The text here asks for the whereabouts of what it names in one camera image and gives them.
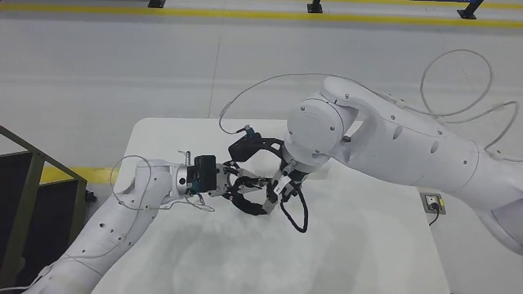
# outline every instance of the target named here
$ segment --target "cable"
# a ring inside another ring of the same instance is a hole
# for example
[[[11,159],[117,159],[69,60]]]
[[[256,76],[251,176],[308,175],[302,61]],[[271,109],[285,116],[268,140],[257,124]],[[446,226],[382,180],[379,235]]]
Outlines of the cable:
[[[127,204],[125,204],[124,201],[120,200],[120,198],[118,197],[118,195],[116,195],[116,192],[114,192],[114,183],[113,183],[113,172],[114,172],[114,169],[118,166],[119,163],[121,163],[123,160],[125,160],[125,159],[127,159],[127,158],[140,158],[140,159],[143,160],[145,163],[147,163],[147,167],[149,167],[149,179],[147,180],[147,184],[145,185],[144,193],[141,195],[140,203],[138,204],[138,208],[135,208],[135,207],[129,207]],[[150,179],[151,179],[152,176],[153,176],[153,168],[150,166],[149,160],[147,160],[146,158],[143,158],[142,156],[140,156],[140,155],[138,155],[138,154],[129,154],[129,155],[127,155],[127,156],[122,157],[120,160],[118,160],[118,161],[113,165],[113,167],[111,168],[111,173],[109,174],[109,184],[110,184],[110,187],[111,187],[111,191],[113,192],[113,196],[116,198],[116,201],[118,201],[118,204],[121,204],[122,206],[126,207],[127,209],[134,210],[134,211],[145,210],[145,209],[140,209],[140,207],[141,207],[141,201],[144,199],[145,192],[146,192],[146,190],[147,190],[147,187],[149,186]]]
[[[428,74],[428,71],[430,70],[430,68],[434,65],[434,63],[436,63],[440,58],[442,58],[443,56],[446,56],[450,53],[453,53],[453,52],[459,52],[459,51],[464,51],[464,52],[469,52],[469,53],[472,53],[474,55],[477,55],[479,56],[486,64],[487,64],[487,67],[489,68],[489,82],[485,88],[485,90],[469,105],[467,105],[466,107],[464,108],[461,108],[461,109],[458,109],[456,111],[452,111],[452,112],[448,112],[448,113],[435,113],[431,106],[428,104],[427,102],[427,98],[425,97],[425,80],[427,79],[427,74]],[[384,100],[387,100],[391,103],[394,103],[396,104],[398,101],[400,101],[400,99],[396,99],[392,96],[389,96],[387,94],[383,94],[383,93],[380,93],[378,91],[374,91],[368,87],[366,87],[365,85],[361,84],[360,82],[352,79],[352,78],[348,78],[348,77],[344,77],[344,76],[340,76],[340,75],[336,75],[336,74],[331,74],[331,73],[288,73],[288,74],[281,74],[281,75],[275,75],[275,76],[272,76],[270,78],[267,78],[263,81],[260,81],[260,82],[257,82],[255,84],[253,84],[252,86],[244,89],[243,91],[241,91],[238,95],[236,95],[229,103],[227,103],[227,105],[225,105],[225,107],[221,110],[220,112],[220,115],[219,115],[219,119],[218,119],[218,126],[220,127],[220,129],[225,132],[226,134],[230,134],[230,135],[234,135],[236,133],[238,133],[237,131],[236,132],[230,132],[230,131],[227,131],[223,128],[223,126],[221,125],[221,121],[224,117],[224,115],[226,114],[227,110],[229,110],[229,108],[238,100],[238,98],[240,98],[245,92],[253,89],[254,87],[257,87],[258,85],[260,84],[263,84],[265,82],[268,82],[270,80],[273,80],[275,78],[282,78],[282,77],[287,77],[287,76],[330,76],[330,77],[334,77],[334,78],[342,78],[342,79],[345,79],[347,81],[350,81],[350,82],[353,82],[355,84],[358,84],[359,86],[362,86],[364,89],[366,90],[369,90],[371,91],[373,94],[375,94],[376,96],[379,96],[381,98],[383,98]],[[454,49],[454,50],[451,50],[451,51],[447,51],[446,53],[436,57],[434,60],[432,60],[428,66],[425,68],[425,70],[423,71],[423,74],[422,74],[422,79],[421,79],[421,82],[420,82],[420,87],[419,87],[419,91],[420,91],[420,95],[422,97],[422,101],[423,101],[423,104],[425,105],[425,107],[427,108],[428,111],[423,111],[423,110],[420,110],[420,109],[417,109],[417,108],[414,108],[410,105],[405,105],[405,109],[408,109],[410,111],[413,111],[415,113],[418,113],[418,114],[423,114],[423,115],[427,115],[427,116],[432,116],[434,118],[438,118],[438,117],[449,117],[449,116],[454,116],[454,115],[458,115],[458,114],[461,114],[461,113],[464,113],[466,111],[468,111],[469,109],[471,109],[472,107],[474,107],[475,105],[477,105],[481,100],[483,100],[486,95],[489,93],[489,91],[491,90],[492,88],[492,84],[494,83],[494,70],[492,68],[492,65],[490,64],[490,62],[480,53],[476,52],[476,51],[473,51],[473,50],[469,50],[469,49]],[[478,119],[480,117],[483,117],[485,116],[486,114],[490,114],[498,109],[501,109],[502,107],[505,107],[507,105],[514,105],[515,106],[515,109],[514,109],[514,113],[512,115],[512,118],[511,120],[508,122],[507,126],[505,126],[505,128],[501,131],[501,133],[494,139],[492,140],[490,143],[488,143],[485,147],[484,147],[484,151],[487,153],[487,154],[492,154],[491,152],[488,151],[488,148],[490,148],[492,145],[498,143],[506,134],[507,132],[510,130],[510,128],[512,127],[513,123],[516,121],[516,118],[517,118],[517,115],[519,114],[519,103],[518,101],[508,101],[508,102],[505,102],[505,103],[502,103],[500,105],[496,105],[494,106],[492,109],[489,109],[489,110],[486,110],[485,112],[481,113],[481,114],[477,114],[476,116],[473,116],[471,118],[467,118],[465,120],[458,120],[458,121],[452,121],[452,122],[444,122],[444,123],[448,123],[448,124],[455,124],[455,123],[466,123],[466,122],[470,122],[472,120],[475,120],[475,119]],[[507,160],[507,161],[510,161],[510,162],[514,162],[514,163],[522,163],[523,162],[523,159],[518,159],[518,158],[503,158],[504,160]]]
[[[433,203],[433,204],[431,204],[431,208],[436,209],[436,218],[434,218],[434,220],[431,221],[431,223],[429,224],[429,227],[432,226],[432,224],[434,224],[440,217],[440,205],[437,203]]]
[[[284,214],[286,215],[288,221],[290,221],[291,224],[293,224],[294,228],[300,233],[305,233],[309,225],[309,209],[307,208],[307,203],[305,202],[305,197],[303,196],[302,189],[298,188],[296,189],[296,191],[297,195],[300,197],[300,201],[302,202],[303,206],[303,227],[298,226],[294,219],[291,217],[291,215],[285,209],[284,203],[286,203],[290,199],[290,195],[282,198],[279,201],[279,207],[281,208],[282,212],[284,212]]]

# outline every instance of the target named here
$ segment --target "white table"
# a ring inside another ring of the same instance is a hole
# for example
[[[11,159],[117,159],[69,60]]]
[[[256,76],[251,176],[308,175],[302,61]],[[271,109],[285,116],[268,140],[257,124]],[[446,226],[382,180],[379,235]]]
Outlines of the white table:
[[[245,124],[265,137],[286,131],[285,121],[224,121],[230,130]],[[183,163],[177,151],[190,150],[221,163],[237,138],[221,132],[216,119],[147,118],[134,127],[126,154]],[[123,163],[117,190],[133,178],[137,160]],[[272,176],[277,164],[266,153],[243,166]],[[270,216],[249,216],[224,198],[208,198],[214,213],[175,205],[159,213],[93,293],[449,294],[418,191],[334,161],[327,168],[304,183],[306,234],[278,207]],[[288,210],[301,224],[299,199]]]

